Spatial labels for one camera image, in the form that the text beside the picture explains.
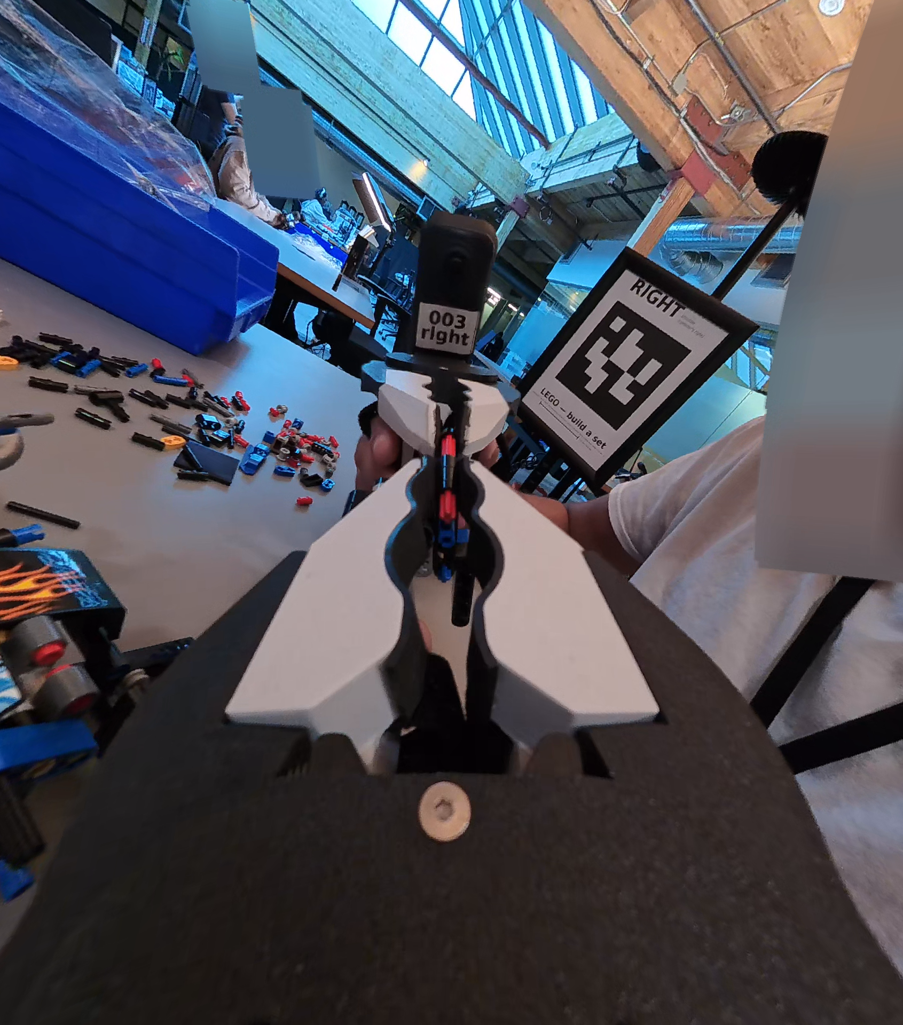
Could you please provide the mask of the dark flat lego panel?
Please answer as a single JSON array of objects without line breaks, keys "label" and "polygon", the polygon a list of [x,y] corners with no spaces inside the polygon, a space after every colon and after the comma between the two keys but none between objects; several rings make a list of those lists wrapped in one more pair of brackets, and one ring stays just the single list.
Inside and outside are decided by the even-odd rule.
[{"label": "dark flat lego panel", "polygon": [[194,440],[188,440],[184,447],[177,450],[174,460],[176,471],[202,474],[206,480],[227,487],[231,486],[239,466],[238,458]]}]

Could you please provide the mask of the clear plastic bag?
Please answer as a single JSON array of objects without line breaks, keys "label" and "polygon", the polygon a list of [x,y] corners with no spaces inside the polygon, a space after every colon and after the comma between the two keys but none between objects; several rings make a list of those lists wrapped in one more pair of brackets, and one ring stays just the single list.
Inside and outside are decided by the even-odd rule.
[{"label": "clear plastic bag", "polygon": [[36,2],[0,1],[0,102],[173,209],[214,205],[197,147]]}]

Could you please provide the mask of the pile of small colourful lego pieces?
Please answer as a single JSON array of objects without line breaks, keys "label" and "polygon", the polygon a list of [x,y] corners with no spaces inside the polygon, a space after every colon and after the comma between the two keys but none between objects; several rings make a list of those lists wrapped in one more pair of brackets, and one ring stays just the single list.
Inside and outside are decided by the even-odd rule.
[{"label": "pile of small colourful lego pieces", "polygon": [[[282,509],[307,507],[296,487],[311,495],[332,485],[302,480],[354,479],[357,413],[364,399],[354,379],[306,348],[262,327],[239,340],[194,357],[143,332],[114,334],[99,352],[133,358],[183,380],[191,371],[197,402],[184,405],[191,387],[169,385],[148,371],[112,378],[102,371],[67,391],[34,389],[22,369],[0,369],[0,412],[51,412],[52,425],[26,443],[19,468],[0,471],[11,499],[95,523],[142,523],[197,516],[231,523],[239,515],[275,518]],[[231,486],[202,474],[176,471],[177,450],[188,440],[240,460]]]}]

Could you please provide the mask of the short black lego axle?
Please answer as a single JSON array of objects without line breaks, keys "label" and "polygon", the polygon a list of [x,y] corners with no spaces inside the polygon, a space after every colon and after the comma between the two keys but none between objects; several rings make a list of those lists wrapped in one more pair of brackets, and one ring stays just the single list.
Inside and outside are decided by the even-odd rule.
[{"label": "short black lego axle", "polygon": [[18,501],[8,501],[5,504],[5,508],[8,511],[18,514],[20,516],[36,519],[38,522],[55,525],[68,530],[78,530],[81,527],[81,523],[78,519],[73,519],[71,517],[45,510],[36,506],[29,506],[28,504]]}]

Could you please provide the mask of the black framed marker sign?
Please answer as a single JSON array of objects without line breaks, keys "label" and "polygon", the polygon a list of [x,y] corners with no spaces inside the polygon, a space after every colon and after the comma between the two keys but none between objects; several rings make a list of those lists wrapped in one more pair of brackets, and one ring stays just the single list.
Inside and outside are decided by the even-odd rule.
[{"label": "black framed marker sign", "polygon": [[522,381],[518,415],[599,488],[757,330],[624,248]]}]

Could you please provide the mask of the black fuzzy ball on pole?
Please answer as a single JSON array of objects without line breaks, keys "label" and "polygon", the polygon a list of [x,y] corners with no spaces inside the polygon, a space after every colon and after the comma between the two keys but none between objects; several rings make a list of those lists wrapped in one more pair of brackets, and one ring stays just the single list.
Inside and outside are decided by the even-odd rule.
[{"label": "black fuzzy ball on pole", "polygon": [[805,217],[828,142],[829,135],[821,132],[789,130],[762,144],[752,161],[752,180],[778,210],[720,282],[714,298],[728,295],[791,216]]}]

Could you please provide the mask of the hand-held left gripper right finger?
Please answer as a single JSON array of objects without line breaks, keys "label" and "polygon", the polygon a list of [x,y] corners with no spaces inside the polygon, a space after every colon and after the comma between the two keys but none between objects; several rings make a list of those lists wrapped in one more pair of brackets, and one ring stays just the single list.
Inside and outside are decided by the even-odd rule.
[{"label": "hand-held left gripper right finger", "polygon": [[535,750],[546,736],[659,714],[583,549],[471,463],[466,711]]}]

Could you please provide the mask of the stacked blue plastic bins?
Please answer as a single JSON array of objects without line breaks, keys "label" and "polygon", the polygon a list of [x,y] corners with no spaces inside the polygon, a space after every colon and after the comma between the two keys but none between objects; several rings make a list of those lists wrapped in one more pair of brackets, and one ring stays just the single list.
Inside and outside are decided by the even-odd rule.
[{"label": "stacked blue plastic bins", "polygon": [[263,319],[278,248],[180,212],[0,100],[0,257],[198,356]]}]

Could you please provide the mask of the person's right hand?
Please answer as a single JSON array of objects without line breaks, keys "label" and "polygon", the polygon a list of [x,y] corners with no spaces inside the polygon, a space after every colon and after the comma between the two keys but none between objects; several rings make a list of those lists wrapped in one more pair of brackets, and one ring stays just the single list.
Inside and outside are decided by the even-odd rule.
[{"label": "person's right hand", "polygon": [[354,454],[356,490],[369,493],[379,480],[388,480],[403,465],[404,442],[379,416],[363,430]]}]

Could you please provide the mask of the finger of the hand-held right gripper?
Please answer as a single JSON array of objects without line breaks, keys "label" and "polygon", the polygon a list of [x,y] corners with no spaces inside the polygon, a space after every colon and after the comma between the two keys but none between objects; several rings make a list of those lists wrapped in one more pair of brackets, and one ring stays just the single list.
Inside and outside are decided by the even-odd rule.
[{"label": "finger of the hand-held right gripper", "polygon": [[466,387],[461,453],[478,454],[496,441],[508,415],[509,403],[498,387]]},{"label": "finger of the hand-held right gripper", "polygon": [[394,384],[382,384],[378,406],[381,420],[396,437],[396,462],[440,454],[447,404],[435,401],[429,388],[401,389]]}]

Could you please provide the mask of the flame printed lego assembly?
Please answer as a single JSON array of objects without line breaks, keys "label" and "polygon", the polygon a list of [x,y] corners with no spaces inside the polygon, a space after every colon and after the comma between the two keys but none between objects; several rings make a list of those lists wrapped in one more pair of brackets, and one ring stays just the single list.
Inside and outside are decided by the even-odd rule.
[{"label": "flame printed lego assembly", "polygon": [[0,531],[0,896],[35,881],[46,842],[28,801],[98,758],[157,676],[193,644],[124,651],[126,610],[85,554],[38,547],[40,527]]}]

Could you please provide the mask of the black lego beam with pins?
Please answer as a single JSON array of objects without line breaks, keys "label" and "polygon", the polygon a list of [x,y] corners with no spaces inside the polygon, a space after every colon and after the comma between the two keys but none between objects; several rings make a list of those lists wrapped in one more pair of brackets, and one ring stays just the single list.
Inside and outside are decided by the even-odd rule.
[{"label": "black lego beam with pins", "polygon": [[452,586],[450,620],[466,627],[473,618],[476,581],[470,563],[470,527],[475,493],[468,482],[468,402],[461,399],[438,412],[435,451],[422,464],[423,520],[430,545],[430,566],[439,582]]}]

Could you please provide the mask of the background work table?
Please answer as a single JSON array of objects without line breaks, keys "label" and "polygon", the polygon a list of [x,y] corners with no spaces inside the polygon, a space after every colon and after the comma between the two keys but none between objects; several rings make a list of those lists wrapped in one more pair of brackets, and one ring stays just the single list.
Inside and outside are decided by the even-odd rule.
[{"label": "background work table", "polygon": [[372,292],[358,281],[340,275],[337,263],[306,234],[282,232],[266,225],[252,212],[225,199],[216,198],[214,206],[275,246],[277,273],[312,295],[317,305],[342,314],[363,329],[376,327]]}]

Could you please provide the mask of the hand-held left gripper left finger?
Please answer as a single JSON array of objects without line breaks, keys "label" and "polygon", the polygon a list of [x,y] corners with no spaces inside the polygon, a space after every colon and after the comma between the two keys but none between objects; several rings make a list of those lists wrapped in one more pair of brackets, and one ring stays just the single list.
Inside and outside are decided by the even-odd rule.
[{"label": "hand-held left gripper left finger", "polygon": [[407,586],[388,568],[396,530],[417,509],[407,464],[304,555],[225,707],[231,724],[346,737],[367,771],[385,771],[392,724],[407,715],[386,668],[403,634]]}]

